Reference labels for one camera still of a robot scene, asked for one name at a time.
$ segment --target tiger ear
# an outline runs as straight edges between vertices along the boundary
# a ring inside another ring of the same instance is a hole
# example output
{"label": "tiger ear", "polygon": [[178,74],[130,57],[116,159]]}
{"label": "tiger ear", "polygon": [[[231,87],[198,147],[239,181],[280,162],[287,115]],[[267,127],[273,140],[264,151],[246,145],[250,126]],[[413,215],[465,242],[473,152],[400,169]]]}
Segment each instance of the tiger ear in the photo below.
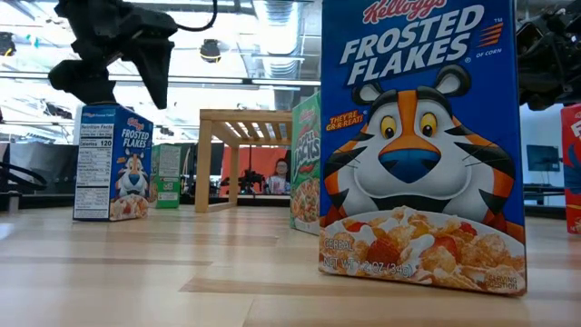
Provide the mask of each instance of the tiger ear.
{"label": "tiger ear", "polygon": [[470,86],[468,72],[457,64],[451,64],[439,71],[434,88],[445,96],[462,96]]}
{"label": "tiger ear", "polygon": [[372,104],[382,93],[381,85],[373,83],[354,88],[351,96],[355,104],[365,105]]}

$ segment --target green cereal box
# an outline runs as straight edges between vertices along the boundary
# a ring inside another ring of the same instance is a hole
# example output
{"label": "green cereal box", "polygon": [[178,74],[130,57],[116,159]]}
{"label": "green cereal box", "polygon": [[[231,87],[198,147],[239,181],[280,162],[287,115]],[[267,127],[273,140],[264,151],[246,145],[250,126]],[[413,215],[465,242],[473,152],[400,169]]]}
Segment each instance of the green cereal box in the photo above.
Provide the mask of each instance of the green cereal box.
{"label": "green cereal box", "polygon": [[168,209],[180,205],[180,146],[160,144],[152,150],[152,208]]}
{"label": "green cereal box", "polygon": [[320,95],[292,110],[290,227],[319,234]]}

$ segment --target ceiling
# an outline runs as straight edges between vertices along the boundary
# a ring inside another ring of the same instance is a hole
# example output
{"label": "ceiling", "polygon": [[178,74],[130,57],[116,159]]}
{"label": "ceiling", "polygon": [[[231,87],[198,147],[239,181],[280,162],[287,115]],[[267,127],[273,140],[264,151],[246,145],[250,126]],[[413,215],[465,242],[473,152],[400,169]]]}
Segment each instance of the ceiling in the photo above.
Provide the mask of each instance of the ceiling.
{"label": "ceiling", "polygon": [[[212,0],[125,1],[166,12],[181,25],[202,26],[212,16]],[[122,61],[109,66],[110,74],[133,78],[118,82],[117,101],[174,132],[173,136],[162,135],[158,129],[156,142],[195,141],[201,108],[290,109],[304,96],[313,94],[320,80],[321,1],[219,0],[213,28],[200,33],[180,30],[171,37],[175,48],[170,77],[174,78],[168,90],[167,110],[155,108],[139,82],[135,66]],[[517,17],[570,2],[518,0]],[[0,141],[9,134],[17,135],[20,141],[72,141],[73,120],[48,114],[48,104],[71,113],[74,119],[81,103],[52,89],[44,78],[38,79],[62,60],[78,58],[70,47],[75,38],[68,22],[54,13],[56,4],[56,0],[0,2],[0,32],[13,33],[16,46],[13,56],[0,57],[0,74],[23,77],[0,78],[0,108],[10,123],[0,125]],[[208,64],[200,57],[205,39],[219,40],[219,63]],[[184,77],[283,79],[295,84],[214,83],[217,80],[193,84],[184,81]]]}

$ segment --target tiger nose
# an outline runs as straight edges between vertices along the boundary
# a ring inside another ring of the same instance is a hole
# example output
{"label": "tiger nose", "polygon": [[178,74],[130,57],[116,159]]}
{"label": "tiger nose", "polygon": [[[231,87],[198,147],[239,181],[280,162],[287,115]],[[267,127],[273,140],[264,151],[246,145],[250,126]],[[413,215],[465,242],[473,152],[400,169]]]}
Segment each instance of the tiger nose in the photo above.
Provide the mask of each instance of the tiger nose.
{"label": "tiger nose", "polygon": [[421,149],[396,150],[379,156],[383,168],[404,183],[414,183],[424,177],[439,159],[439,154]]}
{"label": "tiger nose", "polygon": [[132,173],[129,175],[129,182],[131,182],[133,185],[136,185],[137,182],[139,182],[139,174],[138,173]]}

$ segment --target strawberry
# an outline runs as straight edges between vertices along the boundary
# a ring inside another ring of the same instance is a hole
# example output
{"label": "strawberry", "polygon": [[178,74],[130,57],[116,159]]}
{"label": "strawberry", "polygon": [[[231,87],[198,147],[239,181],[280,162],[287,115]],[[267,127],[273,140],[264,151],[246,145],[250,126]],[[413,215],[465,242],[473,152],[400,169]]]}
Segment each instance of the strawberry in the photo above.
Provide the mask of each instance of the strawberry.
{"label": "strawberry", "polygon": [[363,227],[364,225],[366,225],[366,223],[352,223],[351,225],[347,226],[346,230],[355,233],[361,230],[361,227]]}
{"label": "strawberry", "polygon": [[396,264],[399,259],[399,251],[389,238],[380,238],[371,244],[367,252],[367,261],[370,263],[383,263],[385,266]]}
{"label": "strawberry", "polygon": [[476,236],[477,235],[476,230],[469,223],[460,223],[460,228],[459,229],[460,229],[460,231],[466,232],[466,233],[470,233],[473,236]]}
{"label": "strawberry", "polygon": [[448,250],[449,253],[454,255],[455,258],[458,258],[458,248],[456,247],[456,241],[449,236],[440,236],[436,238],[434,241],[433,248],[438,248],[439,246],[443,246]]}

